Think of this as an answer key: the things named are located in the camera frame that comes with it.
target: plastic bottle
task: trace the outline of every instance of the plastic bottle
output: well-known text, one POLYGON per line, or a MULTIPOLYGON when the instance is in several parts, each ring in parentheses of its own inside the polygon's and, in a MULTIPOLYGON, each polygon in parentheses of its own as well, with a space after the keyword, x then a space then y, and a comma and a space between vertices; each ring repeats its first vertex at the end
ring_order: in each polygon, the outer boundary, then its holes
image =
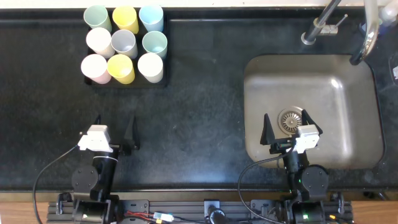
MULTIPOLYGON (((392 0, 389 4, 379 11, 379 36, 384 35, 398 23, 398 0, 392 0)), ((366 22, 360 24, 361 32, 366 32, 366 22)))

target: stainless steel sink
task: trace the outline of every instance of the stainless steel sink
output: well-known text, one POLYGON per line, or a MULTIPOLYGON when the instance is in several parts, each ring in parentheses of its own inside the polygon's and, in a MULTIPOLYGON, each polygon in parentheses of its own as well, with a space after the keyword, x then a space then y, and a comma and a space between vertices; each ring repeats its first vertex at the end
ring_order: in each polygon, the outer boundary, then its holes
MULTIPOLYGON (((334 169, 374 167, 384 152, 373 74, 348 55, 263 55, 244 71, 246 150, 254 161, 274 157, 260 145, 264 114, 276 138, 301 124, 306 109, 322 128, 311 164, 334 169)), ((277 162, 265 163, 277 167, 277 162)))

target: cup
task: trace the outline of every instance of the cup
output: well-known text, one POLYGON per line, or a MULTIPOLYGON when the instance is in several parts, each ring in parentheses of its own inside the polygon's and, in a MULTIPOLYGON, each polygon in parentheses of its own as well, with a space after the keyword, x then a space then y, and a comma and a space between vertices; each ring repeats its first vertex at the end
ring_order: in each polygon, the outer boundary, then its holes
POLYGON ((138 34, 137 12, 132 6, 121 6, 114 9, 113 21, 120 29, 126 29, 133 34, 138 34))
POLYGON ((118 30, 112 35, 112 47, 117 53, 126 55, 130 58, 136 58, 138 48, 136 37, 129 30, 118 30))
POLYGON ((148 53, 155 53, 162 59, 167 55, 167 38, 159 31, 151 31, 142 39, 142 46, 148 53))
POLYGON ((122 84, 130 84, 136 77, 131 59, 120 54, 108 60, 108 72, 122 84))
POLYGON ((108 16, 108 11, 104 6, 88 7, 85 10, 83 18, 85 22, 93 29, 102 27, 107 31, 112 32, 112 25, 108 16))
POLYGON ((81 72, 94 82, 105 84, 109 82, 112 76, 107 71, 108 65, 104 57, 98 54, 92 54, 81 62, 81 72))
POLYGON ((159 55, 146 53, 138 60, 138 70, 151 83, 158 83, 163 78, 163 61, 159 55))
POLYGON ((163 9, 160 6, 144 6, 139 11, 139 18, 150 31, 163 31, 163 9))
POLYGON ((109 31, 99 27, 89 31, 86 36, 86 43, 95 53, 102 55, 104 58, 110 58, 114 55, 111 39, 109 31))

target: faucet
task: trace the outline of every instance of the faucet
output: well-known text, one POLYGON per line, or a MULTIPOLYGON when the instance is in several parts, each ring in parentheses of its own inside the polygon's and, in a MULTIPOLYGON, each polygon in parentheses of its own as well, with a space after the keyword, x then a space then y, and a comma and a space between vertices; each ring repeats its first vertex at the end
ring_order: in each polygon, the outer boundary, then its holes
MULTIPOLYGON (((315 43, 318 35, 325 33, 327 28, 329 34, 337 34, 337 27, 346 18, 346 16, 335 26, 326 25, 326 20, 330 17, 330 14, 335 10, 341 0, 331 0, 329 5, 323 10, 319 18, 314 19, 308 32, 305 32, 301 36, 301 40, 304 44, 312 45, 315 43)), ((365 40, 362 47, 355 53, 349 62, 352 65, 357 65, 362 62, 372 51, 374 44, 376 43, 377 35, 379 33, 379 11, 377 8, 377 1, 375 0, 364 0, 365 13, 366 13, 366 34, 365 40)))

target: sink drain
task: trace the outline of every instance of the sink drain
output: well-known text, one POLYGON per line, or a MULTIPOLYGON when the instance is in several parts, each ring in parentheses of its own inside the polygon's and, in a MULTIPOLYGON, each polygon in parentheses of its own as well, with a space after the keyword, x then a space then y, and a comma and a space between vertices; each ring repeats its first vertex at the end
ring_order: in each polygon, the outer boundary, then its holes
POLYGON ((278 124, 285 134, 294 134, 297 128, 302 125, 301 108, 292 106, 279 113, 278 124))

